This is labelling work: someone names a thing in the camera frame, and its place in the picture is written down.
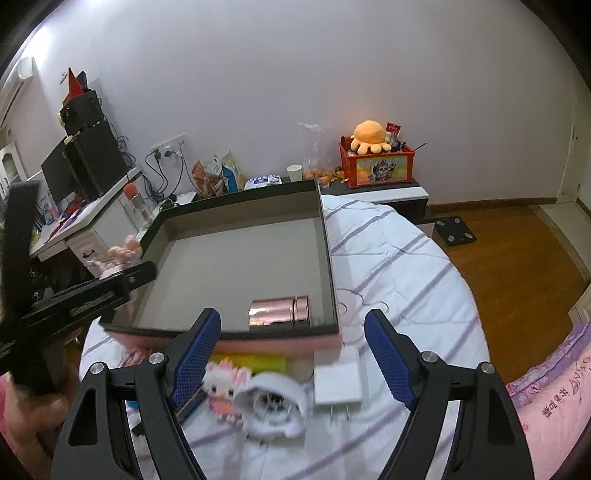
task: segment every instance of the blue gripper pad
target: blue gripper pad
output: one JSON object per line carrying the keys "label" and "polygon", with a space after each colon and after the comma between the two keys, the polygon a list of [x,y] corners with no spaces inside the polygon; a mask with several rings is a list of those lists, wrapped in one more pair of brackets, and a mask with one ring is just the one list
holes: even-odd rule
{"label": "blue gripper pad", "polygon": [[396,332],[379,309],[365,316],[365,339],[392,396],[412,410],[421,390],[419,351],[412,340]]}
{"label": "blue gripper pad", "polygon": [[182,407],[201,386],[205,367],[219,340],[222,322],[219,313],[205,309],[186,333],[168,347],[167,383],[175,408]]}

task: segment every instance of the desk drawer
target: desk drawer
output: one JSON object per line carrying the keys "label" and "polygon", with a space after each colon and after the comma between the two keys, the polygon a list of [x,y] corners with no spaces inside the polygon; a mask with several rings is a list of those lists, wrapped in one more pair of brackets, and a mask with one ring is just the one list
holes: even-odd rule
{"label": "desk drawer", "polygon": [[88,267],[90,273],[95,277],[100,275],[98,268],[88,266],[89,260],[107,261],[107,246],[96,232],[91,232],[86,235],[75,235],[67,242],[68,247],[74,252],[78,259]]}

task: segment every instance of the white wall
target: white wall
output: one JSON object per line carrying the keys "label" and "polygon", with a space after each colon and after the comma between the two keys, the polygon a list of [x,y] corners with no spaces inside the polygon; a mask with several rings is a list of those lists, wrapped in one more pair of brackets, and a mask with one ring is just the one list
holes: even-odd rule
{"label": "white wall", "polygon": [[24,54],[25,96],[47,104],[11,126],[35,168],[61,133],[32,104],[59,109],[69,66],[142,161],[187,133],[191,160],[231,148],[247,174],[280,172],[304,157],[299,122],[336,142],[367,118],[429,141],[414,175],[433,203],[556,197],[566,161],[574,67],[518,0],[66,0]]}

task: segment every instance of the red decoration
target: red decoration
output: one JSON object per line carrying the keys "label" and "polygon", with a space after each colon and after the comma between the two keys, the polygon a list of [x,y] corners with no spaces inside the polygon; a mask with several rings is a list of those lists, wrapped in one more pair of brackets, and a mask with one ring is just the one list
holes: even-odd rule
{"label": "red decoration", "polygon": [[78,79],[72,73],[72,69],[68,69],[68,86],[69,92],[64,101],[62,102],[63,106],[66,106],[67,103],[72,100],[74,97],[82,95],[84,93],[84,89]]}

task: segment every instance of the black computer tower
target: black computer tower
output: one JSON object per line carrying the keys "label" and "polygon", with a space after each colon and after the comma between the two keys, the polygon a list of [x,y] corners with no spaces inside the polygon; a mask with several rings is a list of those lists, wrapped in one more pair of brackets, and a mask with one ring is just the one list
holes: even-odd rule
{"label": "black computer tower", "polygon": [[129,170],[105,121],[74,135],[64,155],[77,190],[89,202],[102,197]]}

